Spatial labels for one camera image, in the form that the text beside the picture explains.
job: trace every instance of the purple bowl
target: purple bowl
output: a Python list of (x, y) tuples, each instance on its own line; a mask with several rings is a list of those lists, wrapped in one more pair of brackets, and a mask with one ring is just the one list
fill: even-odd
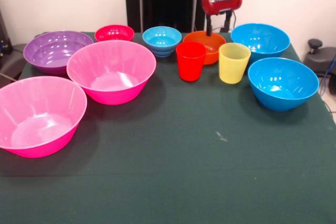
[(90, 36), (78, 31), (53, 31), (29, 42), (23, 56), (40, 71), (59, 76), (67, 73), (74, 52), (92, 43)]

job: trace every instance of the black knob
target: black knob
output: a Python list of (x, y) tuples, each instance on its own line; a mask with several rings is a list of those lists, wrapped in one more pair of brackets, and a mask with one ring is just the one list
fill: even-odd
[(320, 41), (319, 39), (310, 39), (308, 40), (308, 44), (311, 49), (318, 49), (323, 45), (322, 41)]

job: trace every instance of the bowl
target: bowl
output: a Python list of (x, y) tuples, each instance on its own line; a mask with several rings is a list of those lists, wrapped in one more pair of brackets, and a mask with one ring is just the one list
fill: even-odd
[(22, 157), (62, 149), (82, 119), (87, 97), (61, 77), (32, 77), (0, 89), (0, 148)]
[(308, 101), (319, 88), (316, 74), (304, 64), (265, 58), (248, 69), (251, 88), (262, 105), (274, 111), (288, 111)]
[(91, 43), (90, 36), (78, 31), (53, 31), (29, 42), (23, 56), (40, 71), (60, 76), (66, 74), (70, 56)]
[(168, 57), (182, 39), (181, 33), (172, 27), (156, 26), (147, 29), (142, 39), (155, 56)]
[(187, 34), (183, 39), (183, 42), (186, 41), (199, 42), (205, 46), (206, 55), (204, 65), (210, 65), (218, 62), (218, 50), (221, 45), (226, 43), (226, 40), (221, 35), (212, 33), (211, 36), (206, 36), (205, 31), (194, 31)]
[(290, 39), (284, 31), (265, 24), (238, 26), (232, 31), (231, 39), (251, 50), (249, 64), (268, 57), (280, 57), (290, 45)]
[(137, 97), (155, 68), (156, 59), (144, 46), (131, 41), (108, 40), (75, 52), (67, 72), (95, 101), (118, 105)]
[(134, 31), (129, 26), (123, 25), (110, 25), (104, 26), (96, 31), (94, 34), (96, 41), (105, 40), (128, 40), (132, 41), (134, 38)]

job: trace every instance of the cup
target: cup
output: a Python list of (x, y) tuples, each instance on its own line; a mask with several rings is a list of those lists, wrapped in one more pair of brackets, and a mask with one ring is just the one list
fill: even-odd
[(182, 42), (176, 47), (178, 73), (184, 81), (197, 81), (201, 77), (206, 48), (198, 42)]
[(239, 43), (226, 43), (219, 48), (219, 78), (228, 84), (241, 81), (251, 51)]

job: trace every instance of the stacked blue bowls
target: stacked blue bowls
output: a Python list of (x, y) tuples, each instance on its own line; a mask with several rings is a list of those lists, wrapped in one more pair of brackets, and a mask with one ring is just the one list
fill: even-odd
[(157, 57), (168, 57), (176, 48), (182, 39), (181, 33), (167, 26), (156, 26), (147, 29), (142, 39), (147, 47)]
[(290, 39), (284, 31), (256, 23), (236, 27), (231, 33), (231, 39), (251, 50), (249, 64), (268, 57), (279, 57), (290, 45)]

